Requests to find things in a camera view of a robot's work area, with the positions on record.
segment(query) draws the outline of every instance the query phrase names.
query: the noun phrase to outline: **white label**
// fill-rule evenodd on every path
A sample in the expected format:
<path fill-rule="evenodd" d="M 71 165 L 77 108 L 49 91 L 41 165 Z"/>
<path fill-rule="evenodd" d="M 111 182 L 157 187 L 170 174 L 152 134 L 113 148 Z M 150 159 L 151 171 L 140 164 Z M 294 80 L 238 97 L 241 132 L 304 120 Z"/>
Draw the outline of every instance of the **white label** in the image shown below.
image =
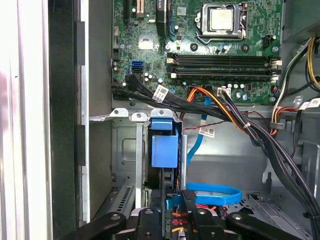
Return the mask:
<path fill-rule="evenodd" d="M 209 138 L 215 138 L 215 130 L 207 126 L 200 127 L 199 134 Z"/>
<path fill-rule="evenodd" d="M 320 105 L 320 98 L 315 98 L 310 101 L 306 108 L 317 108 Z"/>
<path fill-rule="evenodd" d="M 159 84 L 153 94 L 152 99 L 156 100 L 159 103 L 162 103 L 164 101 L 165 97 L 167 96 L 168 92 L 169 92 L 168 88 L 165 88 L 164 86 L 161 86 Z"/>
<path fill-rule="evenodd" d="M 310 102 L 308 102 L 308 101 L 304 102 L 304 103 L 301 105 L 301 107 L 299 108 L 299 110 L 305 110 L 305 109 L 308 107 L 309 103 L 310 103 Z"/>
<path fill-rule="evenodd" d="M 186 7 L 178 7 L 176 10 L 176 14 L 178 16 L 185 16 L 187 15 L 187 8 Z"/>

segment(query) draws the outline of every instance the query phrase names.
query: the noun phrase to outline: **barcode sticker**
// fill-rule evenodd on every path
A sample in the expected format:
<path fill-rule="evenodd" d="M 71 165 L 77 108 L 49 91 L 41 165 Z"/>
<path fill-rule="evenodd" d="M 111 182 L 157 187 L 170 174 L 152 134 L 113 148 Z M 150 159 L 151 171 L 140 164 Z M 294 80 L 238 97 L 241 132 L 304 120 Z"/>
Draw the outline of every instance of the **barcode sticker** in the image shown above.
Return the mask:
<path fill-rule="evenodd" d="M 310 102 L 308 102 L 308 101 L 304 102 L 304 103 L 301 105 L 301 107 L 299 108 L 299 110 L 305 110 L 305 109 L 308 107 L 309 103 L 310 103 Z"/>
<path fill-rule="evenodd" d="M 200 127 L 199 134 L 203 136 L 207 136 L 209 138 L 215 138 L 215 130 L 210 127 L 206 127 L 206 126 Z"/>
<path fill-rule="evenodd" d="M 306 108 L 317 108 L 320 105 L 320 98 L 315 98 L 310 101 Z"/>
<path fill-rule="evenodd" d="M 310 102 L 309 101 L 304 102 L 299 108 L 299 110 L 305 110 L 308 108 L 317 108 L 319 106 L 320 106 L 320 98 L 314 98 Z"/>
<path fill-rule="evenodd" d="M 161 86 L 159 84 L 153 94 L 152 99 L 156 100 L 159 103 L 162 103 L 164 101 L 165 97 L 167 96 L 168 92 L 169 92 L 168 88 L 165 88 L 164 86 Z"/>

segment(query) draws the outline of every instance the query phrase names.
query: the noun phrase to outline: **red wire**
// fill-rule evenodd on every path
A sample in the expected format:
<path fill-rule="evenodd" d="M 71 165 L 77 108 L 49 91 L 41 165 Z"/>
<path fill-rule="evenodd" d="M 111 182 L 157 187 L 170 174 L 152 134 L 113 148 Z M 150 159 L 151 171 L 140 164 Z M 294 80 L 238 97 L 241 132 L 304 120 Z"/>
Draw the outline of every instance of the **red wire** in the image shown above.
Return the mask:
<path fill-rule="evenodd" d="M 172 221 L 172 224 L 182 224 L 182 221 L 175 220 L 175 221 Z"/>

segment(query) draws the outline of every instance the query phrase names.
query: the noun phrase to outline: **gray metal panel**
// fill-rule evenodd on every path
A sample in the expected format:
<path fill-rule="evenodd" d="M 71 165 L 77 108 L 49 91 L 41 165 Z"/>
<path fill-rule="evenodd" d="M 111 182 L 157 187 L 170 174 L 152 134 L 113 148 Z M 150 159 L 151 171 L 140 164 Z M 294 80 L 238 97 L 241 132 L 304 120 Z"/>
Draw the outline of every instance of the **gray metal panel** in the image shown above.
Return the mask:
<path fill-rule="evenodd" d="M 89 115 L 111 112 L 112 2 L 89 1 Z M 112 188 L 112 123 L 89 126 L 90 216 L 94 217 Z"/>
<path fill-rule="evenodd" d="M 309 37 L 319 37 L 319 9 L 319 0 L 287 0 L 283 41 L 300 43 Z"/>

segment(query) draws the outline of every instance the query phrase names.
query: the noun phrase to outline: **yellow wire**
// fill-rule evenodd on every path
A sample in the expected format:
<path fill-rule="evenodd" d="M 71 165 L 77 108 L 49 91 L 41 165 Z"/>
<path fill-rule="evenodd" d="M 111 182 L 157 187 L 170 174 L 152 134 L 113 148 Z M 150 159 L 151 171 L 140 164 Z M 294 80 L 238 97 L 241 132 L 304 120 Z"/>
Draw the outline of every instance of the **yellow wire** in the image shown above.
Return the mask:
<path fill-rule="evenodd" d="M 311 80 L 314 82 L 315 85 L 318 86 L 318 88 L 320 88 L 320 83 L 318 83 L 315 73 L 314 73 L 314 66 L 313 66 L 313 49 L 314 49 L 314 45 L 316 42 L 316 38 L 313 37 L 312 40 L 309 43 L 308 46 L 308 71 L 310 73 L 310 78 Z"/>
<path fill-rule="evenodd" d="M 172 232 L 177 232 L 177 231 L 180 231 L 180 230 L 183 230 L 184 228 L 183 227 L 177 227 L 177 228 L 174 228 L 172 229 Z"/>

